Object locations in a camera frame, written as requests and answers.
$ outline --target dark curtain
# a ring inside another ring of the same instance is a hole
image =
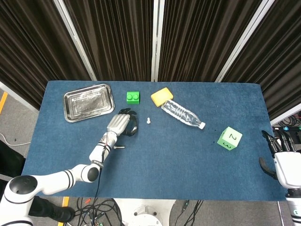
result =
[[[225,75],[261,85],[271,119],[301,103],[301,1],[276,1]]]
[[[153,0],[65,0],[99,80],[151,80]]]
[[[261,0],[166,0],[159,81],[215,81]]]
[[[0,1],[0,80],[40,107],[49,80],[90,80],[52,0]]]

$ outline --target black shoe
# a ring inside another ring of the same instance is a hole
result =
[[[71,207],[58,207],[53,205],[53,211],[49,217],[58,222],[67,223],[74,218],[74,215],[75,211]]]

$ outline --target green toy block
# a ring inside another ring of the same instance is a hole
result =
[[[237,132],[236,130],[232,129],[231,127],[227,127],[222,132],[217,143],[220,146],[222,146],[230,151],[238,146],[241,137],[242,137],[242,134],[240,132]]]
[[[139,91],[129,91],[127,92],[127,104],[128,105],[138,105],[140,103],[140,93]]]

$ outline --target silver tray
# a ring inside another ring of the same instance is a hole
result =
[[[78,89],[64,95],[64,114],[68,122],[108,114],[114,108],[111,88],[106,84]]]

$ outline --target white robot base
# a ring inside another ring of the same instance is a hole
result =
[[[125,226],[169,226],[175,200],[114,199],[120,208]]]

